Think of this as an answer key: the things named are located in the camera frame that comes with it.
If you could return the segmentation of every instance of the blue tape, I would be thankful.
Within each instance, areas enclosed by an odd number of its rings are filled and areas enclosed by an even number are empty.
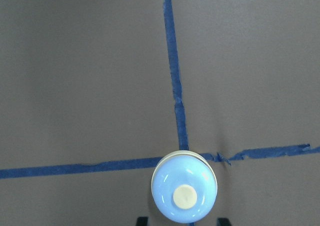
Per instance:
[[[208,161],[227,162],[231,165],[231,161],[245,160],[246,158],[261,159],[283,156],[297,156],[313,153],[320,153],[320,147],[312,148],[310,144],[302,144],[287,147],[247,149],[235,154],[229,159],[223,157],[219,153],[217,155],[213,155],[210,153],[203,153],[201,155]],[[110,161],[93,165],[68,164],[44,167],[2,169],[0,170],[0,179],[151,168],[155,167],[161,160],[161,158],[162,157],[151,157],[132,160]]]
[[[173,97],[175,100],[174,112],[176,127],[178,130],[178,140],[180,150],[189,150],[188,134],[186,127],[185,107],[182,100],[182,85],[180,81],[179,59],[176,42],[176,32],[174,23],[174,14],[171,0],[164,0],[163,4],[164,25],[166,34],[166,44],[168,48],[168,57],[172,81]]]

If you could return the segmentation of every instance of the blue bowl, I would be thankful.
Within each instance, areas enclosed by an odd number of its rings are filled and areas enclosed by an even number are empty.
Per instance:
[[[151,188],[162,214],[180,223],[205,217],[217,196],[213,170],[203,157],[190,151],[165,156],[154,170]]]

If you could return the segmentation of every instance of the gray surface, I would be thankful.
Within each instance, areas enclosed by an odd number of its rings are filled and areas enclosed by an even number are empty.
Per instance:
[[[0,168],[178,149],[163,0],[0,0]],[[190,148],[320,145],[320,0],[172,0]],[[318,225],[319,155],[212,164],[197,225]],[[0,180],[1,225],[178,225],[153,169]]]

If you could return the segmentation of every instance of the torn tape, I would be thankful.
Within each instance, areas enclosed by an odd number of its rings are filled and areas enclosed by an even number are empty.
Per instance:
[[[171,0],[164,0],[163,3],[164,25],[166,44],[168,49],[169,66],[172,81],[173,97],[175,100],[174,112],[180,150],[189,150],[188,134],[186,127],[185,107],[182,100],[182,85],[180,80],[179,59],[174,23],[174,14]]]
[[[309,144],[287,146],[287,147],[269,147],[246,149],[227,159],[220,153],[213,155],[210,153],[201,154],[206,160],[213,162],[227,162],[245,160],[246,158],[261,159],[283,156],[297,156],[304,154],[320,153],[320,147],[312,148]],[[0,170],[0,179],[17,177],[35,177],[49,175],[63,175],[73,173],[103,172],[126,169],[139,169],[155,167],[162,157],[141,158],[132,160],[110,161],[99,164],[68,164],[44,167],[26,167]]]

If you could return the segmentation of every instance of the horizontal blue tape strip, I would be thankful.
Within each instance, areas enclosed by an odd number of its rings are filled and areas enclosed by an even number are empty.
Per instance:
[[[180,81],[179,58],[177,50],[174,14],[171,0],[164,0],[163,4],[166,44],[168,48],[169,66],[172,81],[174,112],[180,150],[189,150],[186,127],[185,107],[182,100],[182,84]]]
[[[208,161],[227,162],[231,164],[231,161],[245,160],[246,158],[275,158],[283,156],[305,155],[312,153],[320,153],[320,147],[312,148],[309,144],[302,144],[287,147],[246,149],[242,152],[237,153],[229,159],[223,157],[219,153],[217,155],[213,155],[210,153],[203,153],[201,155]],[[161,160],[161,158],[162,157],[151,157],[132,160],[110,161],[94,165],[67,164],[57,166],[2,169],[0,170],[0,179],[151,168],[155,167],[157,163]]]

